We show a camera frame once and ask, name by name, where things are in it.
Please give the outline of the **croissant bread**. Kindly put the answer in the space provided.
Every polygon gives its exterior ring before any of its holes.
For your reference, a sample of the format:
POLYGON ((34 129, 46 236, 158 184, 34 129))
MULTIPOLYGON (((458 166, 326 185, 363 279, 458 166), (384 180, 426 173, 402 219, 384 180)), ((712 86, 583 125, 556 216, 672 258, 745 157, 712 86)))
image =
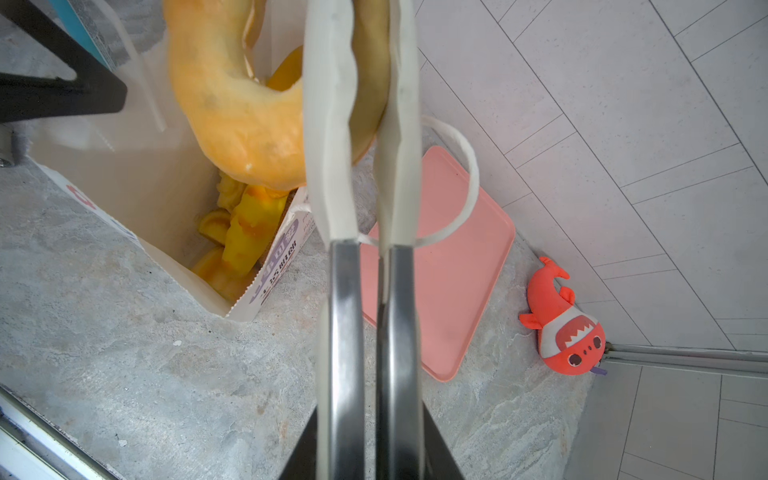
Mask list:
POLYGON ((272 90, 283 92, 290 89, 302 76, 303 47, 293 50, 278 66, 267 80, 266 86, 272 90))

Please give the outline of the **white printed paper bag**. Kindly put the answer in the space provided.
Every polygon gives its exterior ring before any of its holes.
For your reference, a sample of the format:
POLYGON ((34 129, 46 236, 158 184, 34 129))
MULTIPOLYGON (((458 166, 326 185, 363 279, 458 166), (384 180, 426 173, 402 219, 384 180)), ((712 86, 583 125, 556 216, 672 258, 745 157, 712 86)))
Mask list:
MULTIPOLYGON (((265 2, 260 36, 246 55, 259 83, 266 85, 299 46, 304 60, 309 2, 265 2)), ((289 190, 281 224, 263 254, 268 263, 237 302, 228 302, 186 267, 201 250, 193 223, 212 208, 215 176, 222 170, 201 150, 173 92, 168 28, 159 45, 144 55, 133 54, 118 75, 128 86, 121 112, 43 121, 32 158, 66 193, 144 247, 206 309, 222 316, 257 313, 283 265, 317 230, 307 176, 304 185, 289 190)), ((449 135, 469 161, 475 160, 472 147, 454 127, 421 114, 420 123, 449 135)), ((458 230, 478 194, 479 175, 472 172, 462 211, 442 230, 417 236, 415 248, 438 243, 458 230)))

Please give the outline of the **ring donut bread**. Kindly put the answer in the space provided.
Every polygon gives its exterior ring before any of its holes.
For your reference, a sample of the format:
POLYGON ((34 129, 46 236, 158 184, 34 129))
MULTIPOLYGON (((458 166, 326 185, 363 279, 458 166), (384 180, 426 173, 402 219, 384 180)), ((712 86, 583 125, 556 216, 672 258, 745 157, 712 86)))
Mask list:
MULTIPOLYGON (((358 89, 349 120, 352 159, 369 149, 388 101, 386 1, 356 1, 351 40, 358 89)), ((205 156, 234 180, 277 191, 305 184, 302 85, 259 83, 246 58, 263 1, 166 1, 172 89, 205 156)))

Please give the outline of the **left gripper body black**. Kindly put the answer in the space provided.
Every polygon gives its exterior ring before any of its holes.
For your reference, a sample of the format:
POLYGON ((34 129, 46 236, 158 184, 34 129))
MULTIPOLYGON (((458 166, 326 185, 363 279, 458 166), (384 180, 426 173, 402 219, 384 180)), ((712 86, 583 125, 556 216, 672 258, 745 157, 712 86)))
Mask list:
POLYGON ((30 1, 3 1, 1 16, 67 64, 72 80, 3 73, 1 121, 116 113, 127 86, 30 1))

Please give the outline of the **spiral twisted bread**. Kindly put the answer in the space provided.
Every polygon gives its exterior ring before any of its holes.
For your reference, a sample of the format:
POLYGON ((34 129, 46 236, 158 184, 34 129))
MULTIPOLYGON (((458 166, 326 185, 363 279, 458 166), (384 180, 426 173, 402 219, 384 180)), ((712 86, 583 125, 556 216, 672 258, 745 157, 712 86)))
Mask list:
POLYGON ((245 276, 237 276, 223 260, 226 234, 230 228, 231 215, 240 203, 246 185, 219 172, 216 185, 217 208, 202 216, 198 221, 198 232, 215 244, 192 268, 192 271, 230 303, 235 303, 253 282, 256 268, 245 276))

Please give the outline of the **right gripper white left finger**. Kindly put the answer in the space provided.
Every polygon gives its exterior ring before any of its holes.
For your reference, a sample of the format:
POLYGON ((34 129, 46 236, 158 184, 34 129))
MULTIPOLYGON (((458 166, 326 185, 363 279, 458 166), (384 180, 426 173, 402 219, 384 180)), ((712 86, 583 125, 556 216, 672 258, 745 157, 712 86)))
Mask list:
POLYGON ((303 60, 303 114, 310 207, 329 254, 319 318, 319 479, 365 476, 364 352, 360 244, 349 120, 357 93, 353 5, 311 1, 303 60))

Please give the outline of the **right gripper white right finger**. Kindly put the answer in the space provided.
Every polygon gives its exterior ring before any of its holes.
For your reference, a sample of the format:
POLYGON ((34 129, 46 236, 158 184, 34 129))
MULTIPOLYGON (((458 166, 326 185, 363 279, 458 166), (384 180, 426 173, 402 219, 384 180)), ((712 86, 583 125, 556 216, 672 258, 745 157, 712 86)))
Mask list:
POLYGON ((390 7, 391 78, 374 161, 378 217, 376 476, 425 473, 420 327, 414 249, 421 199, 421 123, 415 12, 390 7))

